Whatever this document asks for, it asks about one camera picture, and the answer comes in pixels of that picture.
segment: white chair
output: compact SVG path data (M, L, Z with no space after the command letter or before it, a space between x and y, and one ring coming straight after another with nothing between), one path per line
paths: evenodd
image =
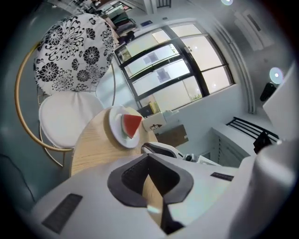
M52 146L43 142L41 132L40 138L31 132L19 103L21 74L36 49L36 84L43 91L43 97L48 96L42 103L39 102L40 129ZM60 166L63 164L55 160L48 149L64 154L72 151L85 126L103 109L100 100L91 92L96 91L99 80L111 65L113 55L114 37L110 26L96 15L82 14L62 19L53 25L25 56L19 68L15 104L20 121L31 138L43 146Z

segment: black window frame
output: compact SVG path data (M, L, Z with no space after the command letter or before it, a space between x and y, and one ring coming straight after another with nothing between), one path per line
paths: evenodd
M171 27L174 27L174 26L187 25L187 24L195 25L195 27L197 27L199 29L201 34L193 34L193 35L178 37L176 35L176 33L171 29ZM126 78L126 81L127 81L128 85L129 85L129 87L130 87L130 89L131 89L131 91L134 95L134 98L135 98L136 102L139 103L139 105L141 107L142 107L142 104L141 104L140 100L152 95L153 93L155 93L159 90L162 90L162 89L164 89L164 88L166 88L166 87L168 87L172 84L175 84L177 82L180 82L180 81L182 81L184 79L187 79L189 77L192 77L192 76L194 76L195 79L196 79L196 82L197 82L198 87L200 89L200 93L202 95L202 98L210 95L210 92L208 90L206 81L205 81L202 73L205 72L205 71L208 71L208 70L213 70L213 69L219 68L219 67L223 67L223 69L225 70L226 75L227 75L228 80L229 80L229 84L230 84L229 86L235 84L235 82L233 80L232 73L231 73L230 68L229 68L229 64L227 63L227 61L226 61L223 53L221 52L220 48L218 47L216 42L213 40L213 38L208 33L203 31L202 28L199 27L197 23L195 23L195 22L182 22L182 23L179 23L179 24L176 24L176 25L163 26L163 27L154 29L150 32L146 32L146 33L136 37L135 39L138 39L139 37L142 37L142 36L147 35L147 34L155 33L155 32L160 31L160 30L163 30L169 36L170 40L167 40L167 41L159 43L159 44L157 44L153 47L150 47L150 48L138 53L137 55L129 58L127 61L124 61L123 63L121 63L121 61L118 57L118 54L126 46L123 45L123 46L121 46L121 47L119 47L118 49L115 50L116 58L117 58L117 60L120 64L119 67L122 70L124 77ZM182 41L182 39L184 39L184 38L194 37L194 36L197 36L197 35L198 36L204 36L209 41L209 43L213 47L214 51L216 52L218 58L220 59L221 65L216 66L216 67L212 67L212 68L209 68L209 69L205 69L205 70L200 70L198 64L196 63L195 59L192 56L192 53L188 50L188 48L186 47L186 45ZM128 66L130 63L134 62L135 60L139 59L140 57L145 56L148 53L153 52L156 49L159 49L161 47L164 47L164 46L167 46L167 45L170 45L170 44L173 44L173 46L177 49L177 51L179 53L177 56L174 56L170 59L162 60L159 63L154 64L151 67L147 68L146 70L141 70L141 72L139 74L134 74L133 77L128 76L128 74L126 72L126 69L125 69L126 66ZM159 85L159 86L157 86L157 87L155 87L155 88L153 88L153 89L151 89L151 90L149 90L149 91L147 91L147 92L145 92L141 95L137 94L137 92L136 92L136 90L134 89L134 86L133 86L134 81L146 76L147 74L150 74L151 72L153 72L156 69L162 68L163 66L166 66L166 65L168 65L172 62L178 61L178 60L184 60L186 66L189 70L189 73L184 74L182 76L179 76L179 77L177 77L175 79L172 79L170 81L167 81L164 84L161 84L161 85Z

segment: round wooden table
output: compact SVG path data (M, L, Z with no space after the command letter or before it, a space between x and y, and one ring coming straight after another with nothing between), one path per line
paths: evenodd
M126 109L130 114L140 115L132 108ZM146 132L140 124L138 145L135 148L125 148L111 132L108 121L109 112L110 108L101 111L88 123L80 135L73 151L71 176L100 163L109 163L125 156L141 154L141 146L144 143L157 142L155 134L152 131ZM160 225L163 199L149 176L145 180L142 195L148 201L149 214Z

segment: plate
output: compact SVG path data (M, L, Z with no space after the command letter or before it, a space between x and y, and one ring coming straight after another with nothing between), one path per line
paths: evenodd
M135 148L140 139L139 129L137 129L134 137L130 139L126 134L123 132L121 127L121 115L122 114L129 114L125 107L122 105L113 106L109 112L109 125L112 131L112 134L116 138L116 140L126 148Z

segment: red watermelon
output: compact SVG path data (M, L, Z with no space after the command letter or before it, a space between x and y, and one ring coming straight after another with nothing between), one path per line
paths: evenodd
M134 134L136 133L141 120L142 117L137 115L123 114L121 116L122 130L129 138L132 139L134 137Z

